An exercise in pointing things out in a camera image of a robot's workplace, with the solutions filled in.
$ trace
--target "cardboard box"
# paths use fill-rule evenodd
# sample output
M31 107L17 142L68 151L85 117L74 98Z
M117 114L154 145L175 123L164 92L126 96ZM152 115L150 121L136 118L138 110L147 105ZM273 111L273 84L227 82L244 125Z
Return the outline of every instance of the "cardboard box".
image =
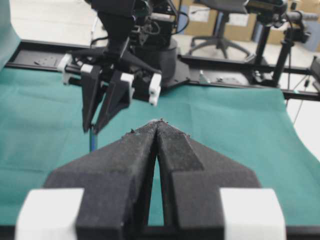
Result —
M173 0L176 8L179 6L179 0ZM193 0L183 0L181 11L185 12L189 16L189 25L183 31L185 35L193 36L211 36L216 24L217 11L206 10L209 9L205 5L196 4ZM179 28L182 28L186 24L186 17L181 16Z
M255 14L245 15L232 13L230 15L230 21L225 27L224 36L229 40L250 42L255 24Z
M299 10L320 15L320 0L301 0Z

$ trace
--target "cable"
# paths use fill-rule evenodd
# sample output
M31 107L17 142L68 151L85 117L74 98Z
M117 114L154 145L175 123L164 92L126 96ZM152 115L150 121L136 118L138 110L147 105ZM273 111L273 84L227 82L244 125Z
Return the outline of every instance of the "cable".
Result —
M308 77L308 75L305 75L293 88L293 90L295 90L306 78Z
M307 79L307 80L305 81L305 83L304 83L304 91L307 90L307 87L309 86L309 83L310 83L310 76L308 77L308 79ZM298 116L299 116L299 113L300 113L300 111L301 111L301 108L302 108L303 103L304 103L304 101L301 100L301 103L300 103L298 112L296 113L295 118L294 118L294 121L293 121L293 125L296 124L296 121L297 121L297 119L298 119Z
M190 22L190 18L189 18L189 16L188 16L188 14L186 14L184 11L178 11L178 13L181 14L181 15L186 16L186 24L185 24L184 27L183 27L182 29L180 29L179 31L178 31L178 28L177 28L177 31L176 31L175 33L172 33L171 35L176 35L176 34L181 33L183 30L185 30L185 29L188 27L189 22Z
M151 23L156 26L157 32L143 31L143 33L148 34L148 35L159 35L159 33L161 31L159 24L156 21L152 21Z
M95 44L98 41L102 41L102 40L107 40L109 38L109 36L104 36L104 37L98 37L96 39L93 39L90 43L90 48L92 47L93 44Z
M287 13L285 14L285 17L290 24L290 28L291 28L290 29L290 44L292 44L292 42L294 40L294 35L293 35L294 25L293 25L293 23ZM288 87L287 87L288 90L290 90L290 83L291 83L291 61L292 61L292 47L290 48L290 51L289 51L289 73L288 73Z

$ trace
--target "green cloth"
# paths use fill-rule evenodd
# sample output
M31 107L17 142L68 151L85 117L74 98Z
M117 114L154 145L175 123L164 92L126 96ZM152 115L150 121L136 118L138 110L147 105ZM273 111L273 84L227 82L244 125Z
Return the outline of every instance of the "green cloth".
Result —
M0 225L12 225L27 192L51 170L88 153L81 89L59 73L5 68L0 73ZM320 163L299 140L277 89L181 86L158 107L133 101L98 136L103 147L153 119L253 169L275 189L287 225L320 225ZM162 225L158 167L151 225Z
M0 72L20 43L11 25L9 0L0 0Z

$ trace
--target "black metal frame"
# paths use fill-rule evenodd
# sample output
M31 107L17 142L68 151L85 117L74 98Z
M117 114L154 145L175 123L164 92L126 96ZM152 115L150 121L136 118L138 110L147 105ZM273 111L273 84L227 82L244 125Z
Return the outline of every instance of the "black metal frame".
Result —
M38 61L41 58L45 58L46 56L54 56L56 58L56 62L59 62L67 51L79 50L84 48L88 48L88 46L23 40L11 57L10 61L5 66L7 68L57 72L57 64L38 65L35 64L35 61ZM269 64L255 64L228 59L210 59L190 55L180 55L179 59L183 63L189 65L194 69L233 71L247 74L246 76L252 74L252 72L254 71L259 71L261 73L271 73L275 70L276 67L275 65ZM283 72L304 76L312 74L310 69L305 67L285 67ZM265 86L261 85L240 85L220 82L204 84L194 79L190 79L187 84L224 88L266 88ZM298 99L320 102L320 94L317 92L292 91L287 89L281 89L281 91L283 92L284 98L286 100Z
M223 240L220 238L221 230L217 229L217 234L212 235L212 240ZM142 234L136 234L135 240L179 240L179 233L173 227L168 226L148 226L144 228ZM14 240L14 226L0 226L1 240ZM320 226L287 226L287 240L319 240Z

